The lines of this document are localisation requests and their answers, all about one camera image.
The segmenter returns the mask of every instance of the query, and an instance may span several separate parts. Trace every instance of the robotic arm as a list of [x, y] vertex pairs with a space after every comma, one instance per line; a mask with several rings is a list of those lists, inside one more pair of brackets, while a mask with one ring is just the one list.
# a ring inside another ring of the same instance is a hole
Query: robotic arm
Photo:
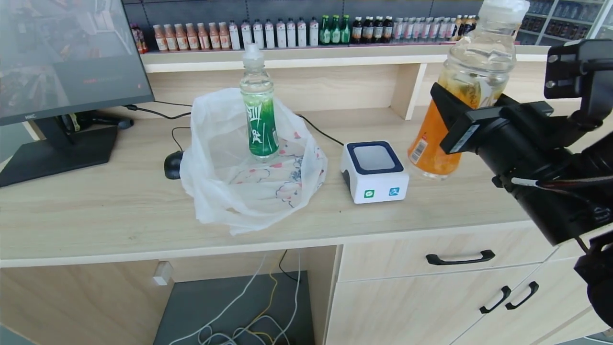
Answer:
[[613, 231], [591, 239], [589, 248], [579, 237], [613, 223], [613, 133], [581, 153], [567, 149], [613, 109], [613, 41], [549, 49], [544, 95], [581, 97], [569, 117], [550, 116], [544, 101], [521, 104], [502, 95], [493, 107], [473, 110], [437, 83], [430, 93], [449, 130], [442, 150], [479, 155], [494, 185], [517, 200], [552, 245], [577, 241], [585, 255], [574, 269], [598, 316], [613, 327]]

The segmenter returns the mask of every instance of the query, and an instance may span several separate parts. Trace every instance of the white plastic bag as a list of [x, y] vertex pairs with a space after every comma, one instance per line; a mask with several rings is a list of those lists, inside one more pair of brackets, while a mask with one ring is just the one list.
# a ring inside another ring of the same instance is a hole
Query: white plastic bag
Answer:
[[261, 163], [249, 152], [240, 89], [194, 100], [192, 143], [180, 174], [202, 223], [228, 224], [233, 235], [261, 230], [306, 206], [324, 183], [324, 152], [303, 120], [274, 102], [279, 155]]

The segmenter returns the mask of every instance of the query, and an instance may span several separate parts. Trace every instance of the black handle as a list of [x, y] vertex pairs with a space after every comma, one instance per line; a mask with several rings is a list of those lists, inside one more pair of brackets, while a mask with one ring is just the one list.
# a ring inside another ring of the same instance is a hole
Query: black handle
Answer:
[[507, 298], [509, 298], [509, 296], [511, 296], [511, 288], [510, 287], [505, 285], [500, 290], [502, 291], [502, 299], [500, 301], [498, 301], [498, 303], [496, 303], [496, 305], [493, 306], [491, 309], [487, 309], [485, 306], [479, 308], [479, 311], [481, 312], [481, 314], [488, 314], [488, 313], [492, 312], [494, 309], [496, 309], [496, 307], [501, 305], [502, 302], [504, 302], [504, 300], [506, 300]]
[[519, 304], [516, 306], [514, 306], [511, 302], [505, 304], [504, 306], [506, 307], [506, 309], [513, 310], [519, 308], [519, 306], [529, 300], [530, 297], [532, 297], [538, 291], [538, 284], [536, 282], [531, 282], [530, 284], [528, 284], [528, 286], [530, 287], [530, 294], [526, 298], [524, 298], [523, 301], [519, 302]]
[[431, 265], [444, 266], [444, 265], [464, 265], [466, 263], [487, 262], [487, 261], [490, 261], [491, 259], [493, 259], [495, 256], [496, 256], [496, 254], [494, 254], [494, 252], [492, 252], [491, 250], [487, 249], [487, 250], [483, 250], [481, 252], [481, 258], [480, 259], [474, 259], [474, 260], [444, 261], [444, 260], [441, 260], [441, 258], [439, 258], [437, 254], [428, 254], [428, 255], [425, 256], [425, 258], [426, 258], [426, 260], [428, 260], [428, 263], [431, 264]]

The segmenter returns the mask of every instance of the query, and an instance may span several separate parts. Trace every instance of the bottle cap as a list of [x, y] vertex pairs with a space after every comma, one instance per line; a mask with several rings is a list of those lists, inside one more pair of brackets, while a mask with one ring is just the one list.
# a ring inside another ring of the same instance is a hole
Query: bottle cap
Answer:
[[479, 17], [497, 23], [521, 23], [529, 7], [526, 0], [484, 0]]

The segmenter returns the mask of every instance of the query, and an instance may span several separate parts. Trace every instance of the cabinet door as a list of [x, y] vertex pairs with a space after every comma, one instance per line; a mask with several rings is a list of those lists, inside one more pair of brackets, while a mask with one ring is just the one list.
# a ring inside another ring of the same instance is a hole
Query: cabinet door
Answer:
[[3, 268], [0, 322], [38, 345], [151, 345], [173, 286], [157, 264]]
[[[454, 345], [532, 344], [547, 338], [561, 325], [590, 307], [586, 284], [573, 270], [576, 259], [542, 264], [513, 291], [509, 303], [518, 305], [529, 295], [530, 284], [538, 290], [517, 309], [497, 308], [462, 335]], [[603, 331], [607, 329], [602, 323]]]
[[448, 345], [536, 267], [340, 282], [326, 345]]

